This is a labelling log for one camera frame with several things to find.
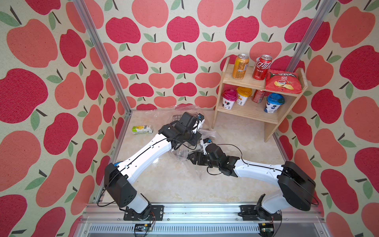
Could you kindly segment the clear plastic vacuum bag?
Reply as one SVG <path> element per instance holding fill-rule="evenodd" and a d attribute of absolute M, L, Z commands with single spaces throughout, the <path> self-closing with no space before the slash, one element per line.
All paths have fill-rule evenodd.
<path fill-rule="evenodd" d="M 217 131 L 207 124 L 207 116 L 196 106 L 174 107 L 159 114 L 167 122 L 158 130 L 171 145 L 168 154 L 199 179 L 206 174 L 220 175 L 216 161 L 212 161 L 206 147 L 223 141 Z"/>

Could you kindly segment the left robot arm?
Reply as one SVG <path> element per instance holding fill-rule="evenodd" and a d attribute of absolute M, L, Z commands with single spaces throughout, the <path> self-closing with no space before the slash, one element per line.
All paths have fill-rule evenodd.
<path fill-rule="evenodd" d="M 151 212 L 151 203 L 132 186 L 142 172 L 157 158 L 172 149 L 188 143 L 197 146 L 201 139 L 199 130 L 205 121 L 202 114 L 183 113 L 179 120 L 163 125 L 150 142 L 129 159 L 110 163 L 105 168 L 104 189 L 119 208 L 125 208 L 146 219 Z"/>

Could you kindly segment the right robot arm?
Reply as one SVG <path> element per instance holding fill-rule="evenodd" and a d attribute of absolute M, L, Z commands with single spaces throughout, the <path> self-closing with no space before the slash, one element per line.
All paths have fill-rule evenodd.
<path fill-rule="evenodd" d="M 217 168 L 228 177 L 244 177 L 261 180 L 278 187 L 270 195 L 260 196 L 255 215 L 266 218 L 279 210 L 294 207 L 301 211 L 310 211 L 316 184 L 295 163 L 286 161 L 283 165 L 266 165 L 246 162 L 242 157 L 226 155 L 220 145 L 209 144 L 205 151 L 192 152 L 187 156 L 194 165 Z"/>

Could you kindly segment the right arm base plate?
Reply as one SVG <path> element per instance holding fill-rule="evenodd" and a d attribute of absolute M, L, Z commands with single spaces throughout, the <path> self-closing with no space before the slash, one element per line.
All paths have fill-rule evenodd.
<path fill-rule="evenodd" d="M 243 221 L 280 221 L 281 215 L 279 212 L 274 214 L 268 213 L 263 208 L 256 208 L 255 205 L 240 205 L 238 216 L 242 217 Z"/>

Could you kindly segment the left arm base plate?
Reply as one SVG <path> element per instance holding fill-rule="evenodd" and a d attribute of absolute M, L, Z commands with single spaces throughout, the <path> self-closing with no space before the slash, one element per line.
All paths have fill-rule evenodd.
<path fill-rule="evenodd" d="M 164 213 L 164 205 L 151 205 L 149 204 L 141 213 L 136 212 L 129 207 L 126 208 L 124 214 L 124 221 L 162 221 Z"/>

